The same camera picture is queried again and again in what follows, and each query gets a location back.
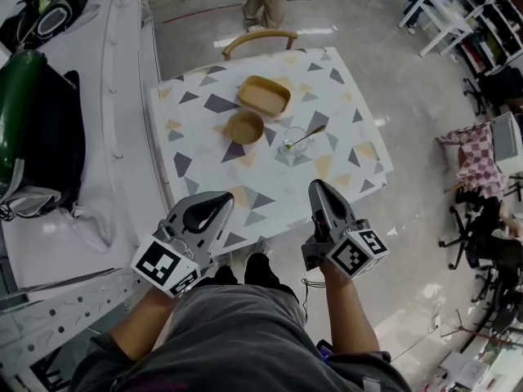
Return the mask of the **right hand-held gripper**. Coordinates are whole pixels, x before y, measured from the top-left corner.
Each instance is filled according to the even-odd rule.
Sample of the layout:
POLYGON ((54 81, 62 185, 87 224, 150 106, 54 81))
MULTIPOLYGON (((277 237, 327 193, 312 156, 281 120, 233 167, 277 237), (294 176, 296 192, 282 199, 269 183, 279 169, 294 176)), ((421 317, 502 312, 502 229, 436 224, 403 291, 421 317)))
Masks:
POLYGON ((302 245, 306 270, 331 262, 348 278, 367 274, 388 248, 366 219, 355 220, 349 202, 321 179, 309 184, 315 233, 302 245))

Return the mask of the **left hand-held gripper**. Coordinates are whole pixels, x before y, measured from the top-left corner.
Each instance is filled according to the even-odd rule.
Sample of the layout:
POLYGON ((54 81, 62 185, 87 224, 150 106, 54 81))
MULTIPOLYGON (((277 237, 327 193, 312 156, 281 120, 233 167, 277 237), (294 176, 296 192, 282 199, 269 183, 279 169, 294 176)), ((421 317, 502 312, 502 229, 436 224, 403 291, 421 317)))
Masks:
POLYGON ((132 269, 171 298, 205 275, 210 251, 221 237, 235 206, 227 191, 206 191, 181 199, 155 232, 142 239, 132 269))

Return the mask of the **small gold spoon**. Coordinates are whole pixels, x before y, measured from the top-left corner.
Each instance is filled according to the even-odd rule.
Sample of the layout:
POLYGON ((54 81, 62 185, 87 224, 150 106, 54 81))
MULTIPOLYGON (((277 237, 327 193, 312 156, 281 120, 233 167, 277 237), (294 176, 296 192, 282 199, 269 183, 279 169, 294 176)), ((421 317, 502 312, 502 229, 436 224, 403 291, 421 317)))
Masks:
POLYGON ((298 140, 295 140, 295 141, 289 141, 289 142, 284 142, 284 146, 287 148, 287 149, 291 149, 294 145, 297 145, 299 144, 300 142, 302 142, 303 140, 309 138, 310 136, 313 136, 314 134, 316 133, 319 133, 319 132, 322 132, 326 129, 326 126, 325 125, 322 125, 322 126, 319 126, 317 127, 316 129, 312 130, 312 131, 309 131, 307 134, 305 134, 302 138, 298 139, 298 140))

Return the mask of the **clear glass cup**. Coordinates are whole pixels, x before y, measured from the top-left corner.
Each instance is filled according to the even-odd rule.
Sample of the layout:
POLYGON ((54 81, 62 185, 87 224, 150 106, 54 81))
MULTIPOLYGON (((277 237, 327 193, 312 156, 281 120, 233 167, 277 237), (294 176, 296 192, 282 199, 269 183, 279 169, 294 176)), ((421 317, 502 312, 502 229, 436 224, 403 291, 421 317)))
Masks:
POLYGON ((311 142, 312 136, 300 127, 289 127, 283 137, 279 148, 284 155, 303 154, 311 142))

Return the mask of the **person's left forearm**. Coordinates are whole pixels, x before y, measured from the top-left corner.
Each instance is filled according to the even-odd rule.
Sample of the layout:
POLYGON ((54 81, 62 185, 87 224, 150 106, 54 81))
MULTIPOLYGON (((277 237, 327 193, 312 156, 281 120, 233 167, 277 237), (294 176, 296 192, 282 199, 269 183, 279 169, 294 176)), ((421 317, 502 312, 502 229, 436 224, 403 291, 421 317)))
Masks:
POLYGON ((144 358, 153 349, 177 302, 177 298, 152 287, 111 330, 116 346, 132 361, 144 358))

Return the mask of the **person's black trousers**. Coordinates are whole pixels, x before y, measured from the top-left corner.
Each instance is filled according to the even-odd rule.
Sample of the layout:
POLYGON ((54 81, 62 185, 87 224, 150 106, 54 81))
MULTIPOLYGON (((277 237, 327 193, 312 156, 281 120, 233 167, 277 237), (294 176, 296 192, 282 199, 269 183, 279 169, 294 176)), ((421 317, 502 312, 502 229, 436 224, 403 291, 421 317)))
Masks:
MULTIPOLYGON (((202 278, 195 287, 205 286, 238 286, 239 281, 235 277, 229 265, 220 267, 212 277, 202 278)), ((253 253, 247 261, 244 271, 244 285, 259 286, 266 289, 275 289, 286 292, 297 299, 292 288, 280 282, 270 267, 269 257, 263 253, 253 253)))

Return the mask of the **white metal shelf rack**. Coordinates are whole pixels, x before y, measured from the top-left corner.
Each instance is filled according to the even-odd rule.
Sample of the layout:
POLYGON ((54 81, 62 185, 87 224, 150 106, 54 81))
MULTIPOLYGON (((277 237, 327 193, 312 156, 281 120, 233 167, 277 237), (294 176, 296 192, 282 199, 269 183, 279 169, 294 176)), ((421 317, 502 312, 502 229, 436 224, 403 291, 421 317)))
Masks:
POLYGON ((2 227, 27 299, 0 311, 0 377, 15 392, 47 392, 34 364, 145 286, 129 264, 167 210, 147 108, 159 81, 147 1, 88 0, 75 26, 42 51, 58 71, 78 72, 86 160, 74 212, 2 227))

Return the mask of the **tan round bowl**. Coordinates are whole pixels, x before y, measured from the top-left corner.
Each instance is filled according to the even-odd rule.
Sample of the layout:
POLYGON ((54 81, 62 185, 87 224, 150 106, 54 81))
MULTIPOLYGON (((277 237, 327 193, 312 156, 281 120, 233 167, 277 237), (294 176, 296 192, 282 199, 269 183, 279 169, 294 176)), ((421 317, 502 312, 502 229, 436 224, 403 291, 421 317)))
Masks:
POLYGON ((262 118, 252 111, 233 114, 226 124, 226 134, 240 145, 250 145, 260 140, 264 129, 262 118))

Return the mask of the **tan rectangular container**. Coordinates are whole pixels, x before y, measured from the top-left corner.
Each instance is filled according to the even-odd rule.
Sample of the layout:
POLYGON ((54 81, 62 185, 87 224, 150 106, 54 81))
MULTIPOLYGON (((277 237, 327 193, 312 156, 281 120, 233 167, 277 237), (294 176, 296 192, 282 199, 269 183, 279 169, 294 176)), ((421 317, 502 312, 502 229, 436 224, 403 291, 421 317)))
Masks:
POLYGON ((276 118, 286 110, 291 91, 273 80, 253 75, 240 86, 238 99, 242 106, 276 118))

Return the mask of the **pink checked cloth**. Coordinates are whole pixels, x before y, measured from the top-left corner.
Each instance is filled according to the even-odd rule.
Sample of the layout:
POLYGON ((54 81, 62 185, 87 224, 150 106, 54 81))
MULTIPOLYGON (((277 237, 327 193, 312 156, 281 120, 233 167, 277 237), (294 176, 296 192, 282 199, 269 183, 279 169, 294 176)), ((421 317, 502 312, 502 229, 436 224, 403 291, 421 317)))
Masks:
POLYGON ((436 140, 442 145, 457 145, 463 153, 463 164, 456 177, 464 189, 489 198, 500 195, 507 188, 507 177, 495 162, 490 122, 452 130, 436 140))

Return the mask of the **white box appliance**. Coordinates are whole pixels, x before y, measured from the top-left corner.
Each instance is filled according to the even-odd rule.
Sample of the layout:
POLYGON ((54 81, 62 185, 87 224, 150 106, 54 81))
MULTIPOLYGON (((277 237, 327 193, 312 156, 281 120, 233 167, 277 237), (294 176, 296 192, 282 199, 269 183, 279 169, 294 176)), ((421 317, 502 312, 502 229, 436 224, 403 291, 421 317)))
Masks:
POLYGON ((511 112, 502 114, 491 122, 494 161, 506 176, 523 172, 523 138, 511 112))

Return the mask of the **wooden chair back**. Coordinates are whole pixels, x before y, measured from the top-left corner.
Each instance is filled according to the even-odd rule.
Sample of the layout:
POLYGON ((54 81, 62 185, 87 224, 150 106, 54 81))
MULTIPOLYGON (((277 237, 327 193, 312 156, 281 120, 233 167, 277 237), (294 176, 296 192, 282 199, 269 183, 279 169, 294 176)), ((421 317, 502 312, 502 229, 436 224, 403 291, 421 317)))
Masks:
POLYGON ((290 32, 280 29, 259 29, 252 32, 247 32, 238 38, 236 38, 232 43, 230 43, 225 49, 221 51, 221 54, 225 61, 231 60, 232 51, 246 42, 261 38, 286 38, 287 44, 285 49, 290 50, 293 47, 294 42, 298 39, 298 34, 296 32, 290 32))

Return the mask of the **green and black backpack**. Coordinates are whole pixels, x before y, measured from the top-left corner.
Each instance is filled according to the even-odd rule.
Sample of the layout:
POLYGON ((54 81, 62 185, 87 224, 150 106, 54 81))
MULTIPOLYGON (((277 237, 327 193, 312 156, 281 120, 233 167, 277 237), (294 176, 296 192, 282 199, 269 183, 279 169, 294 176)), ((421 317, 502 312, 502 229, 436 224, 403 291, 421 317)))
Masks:
POLYGON ((0 42, 14 53, 36 49, 82 14, 87 0, 0 0, 0 42))
POLYGON ((73 209, 85 131, 77 71, 60 74, 35 50, 0 68, 0 221, 73 209))

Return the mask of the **white table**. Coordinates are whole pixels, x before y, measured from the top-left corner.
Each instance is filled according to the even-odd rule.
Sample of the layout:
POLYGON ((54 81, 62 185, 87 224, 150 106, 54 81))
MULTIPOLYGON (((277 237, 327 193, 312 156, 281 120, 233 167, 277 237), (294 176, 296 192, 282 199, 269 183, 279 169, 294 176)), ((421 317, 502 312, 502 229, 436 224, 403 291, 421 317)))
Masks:
POLYGON ((459 13, 451 11, 445 0, 417 0, 401 19, 398 24, 399 29, 404 28, 417 9, 421 9, 439 30, 438 34, 418 53, 420 57, 424 57, 448 35, 453 34, 455 39, 439 51, 439 54, 443 56, 472 33, 472 28, 465 18, 459 13))

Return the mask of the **white shelving unit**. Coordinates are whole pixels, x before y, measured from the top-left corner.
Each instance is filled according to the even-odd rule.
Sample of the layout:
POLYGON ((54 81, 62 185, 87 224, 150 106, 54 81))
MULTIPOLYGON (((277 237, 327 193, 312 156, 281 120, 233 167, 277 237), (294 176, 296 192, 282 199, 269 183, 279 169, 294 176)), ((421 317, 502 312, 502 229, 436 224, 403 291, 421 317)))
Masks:
POLYGON ((462 0, 472 33, 459 44, 475 75, 523 56, 523 0, 462 0))

